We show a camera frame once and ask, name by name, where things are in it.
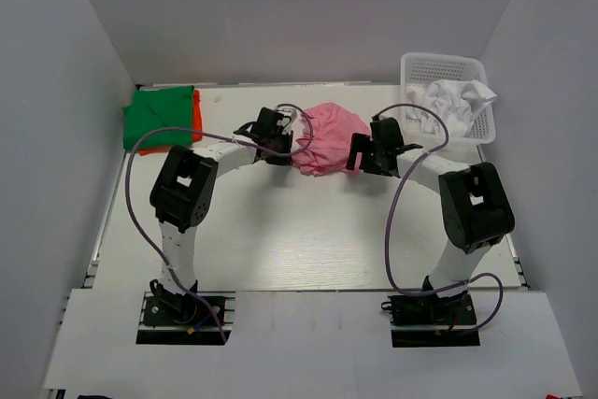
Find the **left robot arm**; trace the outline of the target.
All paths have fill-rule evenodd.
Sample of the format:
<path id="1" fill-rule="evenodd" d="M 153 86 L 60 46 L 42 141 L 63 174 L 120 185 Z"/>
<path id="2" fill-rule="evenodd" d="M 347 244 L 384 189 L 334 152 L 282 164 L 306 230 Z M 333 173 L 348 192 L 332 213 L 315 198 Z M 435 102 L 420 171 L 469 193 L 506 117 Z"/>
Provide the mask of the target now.
<path id="1" fill-rule="evenodd" d="M 149 198 L 168 261 L 150 289 L 156 296 L 168 297 L 164 309 L 175 322 L 189 322 L 197 312 L 197 300 L 187 294 L 197 291 L 195 234 L 209 211 L 217 178 L 260 160 L 289 164 L 296 118 L 297 112 L 289 107 L 264 107 L 256 121 L 242 125 L 229 141 L 199 150 L 175 146 L 168 152 Z"/>

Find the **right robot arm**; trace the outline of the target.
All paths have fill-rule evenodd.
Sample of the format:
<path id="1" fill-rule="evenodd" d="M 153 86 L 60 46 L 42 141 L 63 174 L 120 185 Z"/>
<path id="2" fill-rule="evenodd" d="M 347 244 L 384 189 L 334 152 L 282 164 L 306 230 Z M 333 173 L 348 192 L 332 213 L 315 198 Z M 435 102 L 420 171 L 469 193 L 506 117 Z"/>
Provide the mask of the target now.
<path id="1" fill-rule="evenodd" d="M 464 164 L 404 142 L 398 121 L 376 118 L 371 134 L 352 135 L 347 169 L 412 180 L 440 197 L 447 244 L 416 296 L 423 315 L 441 323 L 456 310 L 453 297 L 467 289 L 473 273 L 491 247 L 515 227 L 515 217 L 495 166 Z"/>

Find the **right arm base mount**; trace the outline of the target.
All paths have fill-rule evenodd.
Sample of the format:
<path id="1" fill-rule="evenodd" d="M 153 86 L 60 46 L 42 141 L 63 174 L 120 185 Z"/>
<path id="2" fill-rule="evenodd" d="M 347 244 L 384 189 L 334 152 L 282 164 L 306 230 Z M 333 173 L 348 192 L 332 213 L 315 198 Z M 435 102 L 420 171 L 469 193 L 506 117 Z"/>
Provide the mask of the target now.
<path id="1" fill-rule="evenodd" d="M 478 347 L 477 315 L 468 292 L 454 298 L 392 295 L 380 305 L 390 316 L 396 349 Z"/>

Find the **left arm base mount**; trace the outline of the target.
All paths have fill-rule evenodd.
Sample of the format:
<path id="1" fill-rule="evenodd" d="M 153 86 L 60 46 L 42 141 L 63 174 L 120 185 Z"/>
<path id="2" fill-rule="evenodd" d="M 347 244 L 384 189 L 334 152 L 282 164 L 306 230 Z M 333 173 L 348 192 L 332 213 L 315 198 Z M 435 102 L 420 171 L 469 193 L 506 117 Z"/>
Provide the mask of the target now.
<path id="1" fill-rule="evenodd" d="M 223 346 L 235 319 L 234 292 L 202 293 L 207 305 L 167 291 L 157 279 L 144 292 L 136 332 L 137 345 Z"/>

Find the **pink t shirt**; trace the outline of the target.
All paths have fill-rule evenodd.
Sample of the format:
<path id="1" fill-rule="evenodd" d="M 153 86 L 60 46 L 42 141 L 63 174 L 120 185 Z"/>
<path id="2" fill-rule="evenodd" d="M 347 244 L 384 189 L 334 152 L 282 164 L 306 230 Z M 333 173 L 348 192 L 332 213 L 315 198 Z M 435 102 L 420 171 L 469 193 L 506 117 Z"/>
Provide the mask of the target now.
<path id="1" fill-rule="evenodd" d="M 355 176 L 358 168 L 346 168 L 354 134 L 370 135 L 369 125 L 357 114 L 335 104 L 324 103 L 306 110 L 313 139 L 306 151 L 292 157 L 302 175 L 323 177 L 334 172 Z"/>

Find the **white t shirt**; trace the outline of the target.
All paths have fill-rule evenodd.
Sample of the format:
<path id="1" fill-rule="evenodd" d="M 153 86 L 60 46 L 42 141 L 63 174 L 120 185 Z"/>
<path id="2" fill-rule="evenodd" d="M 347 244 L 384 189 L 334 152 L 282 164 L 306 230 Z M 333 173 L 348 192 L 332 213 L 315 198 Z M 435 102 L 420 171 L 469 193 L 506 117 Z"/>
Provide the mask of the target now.
<path id="1" fill-rule="evenodd" d="M 480 115 L 497 99 L 497 94 L 478 80 L 441 79 L 426 89 L 406 88 L 407 103 L 425 107 L 447 126 L 450 137 L 467 136 Z"/>

